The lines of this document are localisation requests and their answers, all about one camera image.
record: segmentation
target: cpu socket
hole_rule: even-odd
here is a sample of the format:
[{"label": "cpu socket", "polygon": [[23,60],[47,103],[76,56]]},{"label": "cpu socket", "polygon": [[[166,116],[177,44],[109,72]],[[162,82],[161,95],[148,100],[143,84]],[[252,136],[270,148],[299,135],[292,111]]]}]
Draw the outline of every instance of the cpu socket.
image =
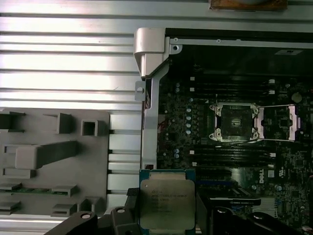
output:
[{"label": "cpu socket", "polygon": [[[264,133],[264,110],[284,107],[289,126],[289,137],[285,140],[267,139]],[[254,103],[217,103],[210,105],[215,112],[215,131],[209,138],[219,142],[234,141],[295,141],[295,132],[300,129],[300,118],[292,104],[260,107]]]},{"label": "cpu socket", "polygon": [[251,103],[210,105],[215,112],[215,132],[209,137],[220,142],[251,141],[264,138],[263,109]]}]

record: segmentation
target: screw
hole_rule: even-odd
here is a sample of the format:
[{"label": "screw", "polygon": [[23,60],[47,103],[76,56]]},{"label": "screw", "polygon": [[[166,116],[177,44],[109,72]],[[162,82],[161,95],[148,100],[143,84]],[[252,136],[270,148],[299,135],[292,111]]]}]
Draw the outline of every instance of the screw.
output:
[{"label": "screw", "polygon": [[90,214],[83,214],[83,215],[81,216],[82,219],[89,219],[90,217],[91,217]]}]

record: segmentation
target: intel xeon processor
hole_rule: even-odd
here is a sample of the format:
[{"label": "intel xeon processor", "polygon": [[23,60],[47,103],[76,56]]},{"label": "intel xeon processor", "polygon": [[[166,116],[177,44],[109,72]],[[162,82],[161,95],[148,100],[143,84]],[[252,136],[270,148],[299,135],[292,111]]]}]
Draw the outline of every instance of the intel xeon processor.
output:
[{"label": "intel xeon processor", "polygon": [[142,170],[140,225],[146,230],[192,230],[195,227],[194,171]]}]

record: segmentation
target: ribbed metal panel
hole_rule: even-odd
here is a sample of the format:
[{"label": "ribbed metal panel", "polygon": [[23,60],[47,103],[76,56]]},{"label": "ribbed metal panel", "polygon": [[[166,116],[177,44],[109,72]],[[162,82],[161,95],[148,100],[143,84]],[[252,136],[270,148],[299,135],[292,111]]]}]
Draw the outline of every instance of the ribbed metal panel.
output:
[{"label": "ribbed metal panel", "polygon": [[[109,110],[108,206],[122,205],[139,170],[140,78],[132,54],[138,28],[313,32],[313,0],[289,1],[285,12],[209,11],[207,2],[1,0],[0,107]],[[56,224],[36,219],[4,218],[0,230]]]}]

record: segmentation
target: motherboard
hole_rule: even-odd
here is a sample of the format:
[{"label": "motherboard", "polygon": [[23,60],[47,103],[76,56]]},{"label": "motherboard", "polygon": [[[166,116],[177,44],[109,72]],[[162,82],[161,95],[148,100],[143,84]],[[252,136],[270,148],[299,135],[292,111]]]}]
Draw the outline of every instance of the motherboard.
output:
[{"label": "motherboard", "polygon": [[313,91],[305,78],[195,70],[169,73],[159,90],[158,169],[195,169],[197,188],[240,216],[259,211],[313,227]]}]

